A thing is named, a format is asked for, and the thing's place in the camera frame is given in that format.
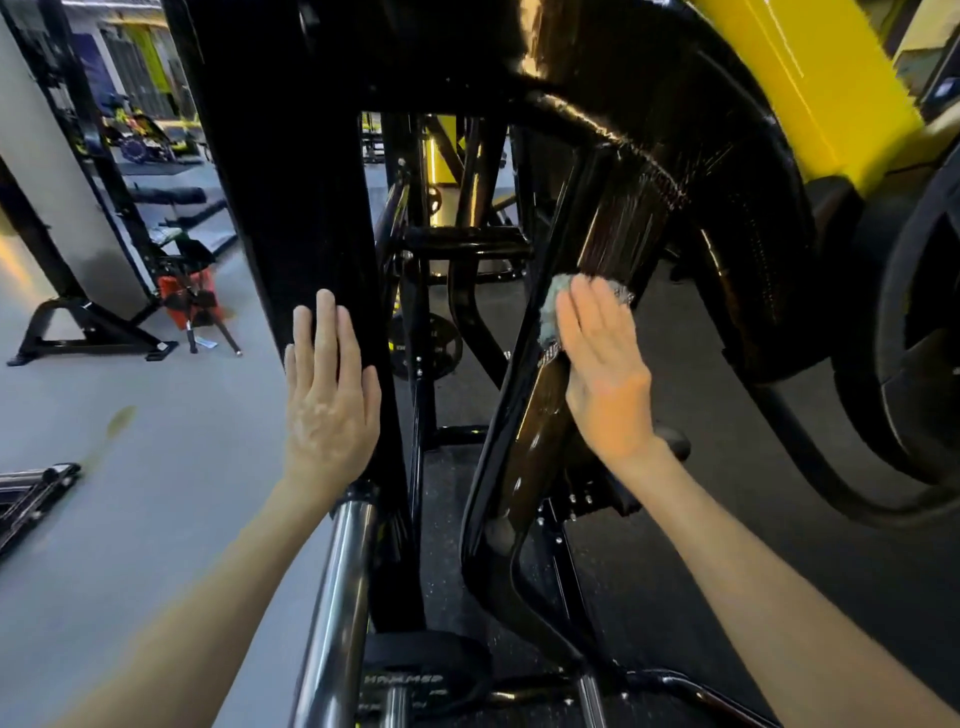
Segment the wrist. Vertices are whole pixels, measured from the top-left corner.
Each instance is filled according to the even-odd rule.
[[[627,486],[635,497],[648,485],[653,485],[664,476],[667,469],[681,467],[670,446],[661,437],[651,437],[641,449],[623,458],[606,463],[616,478]]]
[[[328,492],[318,493],[315,489],[301,487],[284,476],[267,497],[263,512],[309,536],[335,502],[336,497]]]

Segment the gray rag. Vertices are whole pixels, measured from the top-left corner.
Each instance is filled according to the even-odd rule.
[[[567,290],[570,287],[571,280],[573,280],[573,275],[569,273],[554,276],[553,280],[550,281],[550,287],[547,288],[543,306],[540,308],[540,336],[538,341],[542,349],[541,366],[553,361],[563,349],[560,344],[560,334],[557,332],[557,294]],[[606,279],[606,281],[610,284],[610,288],[613,289],[618,301],[621,303],[633,301],[634,294],[623,283],[610,279]]]

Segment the metal rod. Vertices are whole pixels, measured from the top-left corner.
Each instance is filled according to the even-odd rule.
[[[430,448],[442,448],[447,445],[483,445],[489,429],[487,425],[437,427],[430,438]]]
[[[333,519],[333,542],[310,640],[303,657],[290,728],[352,728],[367,637],[376,508],[348,500]]]
[[[581,675],[577,680],[577,693],[580,694],[580,709],[584,713],[587,728],[607,728],[596,678],[593,675]]]
[[[400,687],[390,688],[384,699],[380,728],[407,728],[412,722],[409,691]]]
[[[410,398],[413,403],[413,443],[410,452],[408,503],[410,540],[420,559],[420,533],[423,521],[423,452],[437,429],[436,393],[433,388],[433,339],[430,332],[430,299],[426,285],[430,261],[413,257],[403,264],[400,307],[406,346],[407,371],[410,373]]]
[[[458,228],[479,228],[486,222],[506,133],[506,125],[499,121],[472,120],[467,142],[467,162],[457,204]],[[476,257],[451,260],[446,271],[447,304],[450,317],[463,336],[464,343],[499,388],[507,374],[507,357],[477,308],[475,289],[478,266],[479,259]]]
[[[0,487],[29,487],[40,481],[52,483],[56,479],[57,471],[53,468],[41,468],[35,471],[18,471],[16,473],[0,473]]]
[[[520,228],[407,228],[402,246],[431,260],[511,260],[531,256],[533,249]]]

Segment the gym floor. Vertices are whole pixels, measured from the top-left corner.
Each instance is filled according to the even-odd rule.
[[[382,176],[369,174],[372,208]],[[18,241],[0,221],[0,345],[12,354],[36,305]],[[832,512],[796,471],[727,367],[691,283],[661,267],[637,319],[654,374],[657,418],[693,443],[688,467],[717,499],[844,612],[960,709],[960,536],[956,518],[879,532]],[[279,474],[283,377],[243,252],[218,265],[227,324],[244,350],[165,361],[51,357],[0,367],[0,472],[82,462],[85,477],[0,565],[0,715],[35,728],[91,688],[124,643],[200,576],[262,503]],[[445,314],[443,291],[433,308]],[[522,306],[518,283],[477,299],[509,349]],[[164,313],[145,325],[183,341]],[[410,402],[398,381],[401,421]],[[784,385],[837,470],[865,492],[897,498],[915,486],[860,443],[833,393],[828,365]],[[437,384],[441,425],[489,420],[496,392],[469,352]],[[429,625],[484,639],[498,676],[546,668],[486,618],[457,565],[460,517],[478,447],[427,455],[422,582]],[[762,698],[677,554],[644,514],[581,518],[568,534],[590,607],[625,666],[672,667],[752,707]],[[329,521],[284,579],[221,712],[221,728],[285,725],[329,541]],[[608,701],[611,726],[708,725],[667,697]],[[437,725],[582,725],[560,706],[437,721]]]

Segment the curved black bar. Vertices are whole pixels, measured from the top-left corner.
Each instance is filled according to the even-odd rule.
[[[676,670],[656,667],[636,672],[628,671],[627,683],[634,689],[669,692],[687,703],[702,706],[715,717],[732,718],[738,725],[752,726],[752,728],[780,728],[780,724],[775,720],[762,716],[732,698],[726,697],[723,693],[708,688]]]
[[[410,198],[410,183],[400,176],[387,192],[387,203],[373,226],[373,248],[376,253],[376,270],[380,274],[380,310],[388,324],[394,317],[394,301],[399,287],[399,271],[395,267],[394,253],[397,238],[406,216]]]
[[[746,376],[772,381],[824,358],[800,174],[750,72],[686,3],[309,2],[319,68],[358,109],[497,114],[649,158],[661,193],[709,233],[690,244],[706,262],[722,254],[698,284]],[[347,67],[344,47],[356,49]]]
[[[861,496],[833,469],[774,385],[743,384],[797,470],[821,498],[851,521],[876,528],[912,528],[960,508],[960,492],[946,485],[929,485],[899,506]]]
[[[500,154],[507,135],[502,121],[472,119],[467,136],[467,162],[457,204],[458,228],[479,228],[493,204],[493,189],[500,169]],[[484,324],[477,308],[476,284],[480,265],[476,257],[450,260],[446,272],[446,298],[450,317],[484,371],[497,387],[507,374],[507,357]]]
[[[490,228],[407,228],[403,247],[431,260],[475,260],[477,258],[523,259],[531,253],[530,243],[513,226]]]
[[[485,608],[561,667],[574,670],[586,663],[607,681],[616,679],[615,670],[592,636],[558,614],[516,566],[574,434],[564,400],[567,361],[560,356],[541,366],[537,331],[540,307],[557,274],[585,270],[642,290],[671,210],[669,200],[656,194],[655,176],[649,160],[613,147],[578,155],[517,336],[461,541],[464,580]]]

